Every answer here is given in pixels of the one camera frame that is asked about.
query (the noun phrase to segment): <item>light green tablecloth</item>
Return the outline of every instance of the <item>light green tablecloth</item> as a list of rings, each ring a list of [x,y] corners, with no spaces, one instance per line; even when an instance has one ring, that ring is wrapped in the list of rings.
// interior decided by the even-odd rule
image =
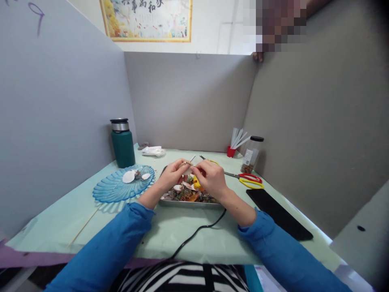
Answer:
[[[235,155],[235,158],[228,158],[225,153],[167,149],[165,156],[157,158],[142,156],[137,147],[137,144],[134,145],[137,164],[152,166],[156,170],[156,179],[170,162],[178,158],[191,159],[195,154],[217,161],[226,172],[230,173],[238,174],[242,165],[240,154]],[[101,206],[76,241],[67,247],[99,205],[92,197],[93,188],[101,179],[118,169],[115,161],[107,165],[32,219],[26,228],[7,245],[18,251],[77,253],[114,218],[125,204],[121,202]],[[228,187],[244,201],[255,206],[246,194],[247,187],[238,179],[226,176],[226,182]],[[341,260],[329,248],[329,239],[270,184],[266,181],[263,184],[265,190],[314,235],[314,240],[302,244],[328,269],[334,271]],[[158,205],[155,213],[153,228],[143,237],[142,243],[135,252],[137,258],[161,259],[171,256],[199,226],[215,222],[222,210],[172,208]],[[228,212],[212,229],[199,231],[176,258],[201,263],[260,264],[251,247],[238,235],[237,223]]]

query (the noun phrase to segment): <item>jar lid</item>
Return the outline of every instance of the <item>jar lid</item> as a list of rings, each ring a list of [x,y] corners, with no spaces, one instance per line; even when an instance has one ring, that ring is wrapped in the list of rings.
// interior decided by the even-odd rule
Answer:
[[[127,124],[128,119],[127,118],[117,118],[113,120],[109,120],[112,124]]]
[[[265,139],[262,137],[258,137],[258,136],[251,136],[250,140],[257,141],[257,142],[263,142],[263,140],[265,140]]]

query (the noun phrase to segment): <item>black and white striped shirt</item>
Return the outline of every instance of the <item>black and white striped shirt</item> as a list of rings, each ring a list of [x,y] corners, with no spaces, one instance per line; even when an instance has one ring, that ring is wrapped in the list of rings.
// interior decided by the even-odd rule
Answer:
[[[242,266],[164,261],[126,271],[118,291],[248,291],[242,277],[245,278]]]

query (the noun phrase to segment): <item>yellow glue gun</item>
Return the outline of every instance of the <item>yellow glue gun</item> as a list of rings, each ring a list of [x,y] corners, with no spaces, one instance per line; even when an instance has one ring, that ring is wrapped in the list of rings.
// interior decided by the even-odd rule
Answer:
[[[201,186],[199,180],[195,175],[193,175],[193,188],[197,191],[204,191],[204,188]]]

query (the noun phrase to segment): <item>tray of seashells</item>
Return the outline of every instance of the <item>tray of seashells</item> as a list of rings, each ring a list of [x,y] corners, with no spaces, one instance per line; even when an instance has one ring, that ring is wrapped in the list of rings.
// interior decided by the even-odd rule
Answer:
[[[195,175],[187,174],[159,200],[161,206],[223,209],[224,207],[199,185]]]

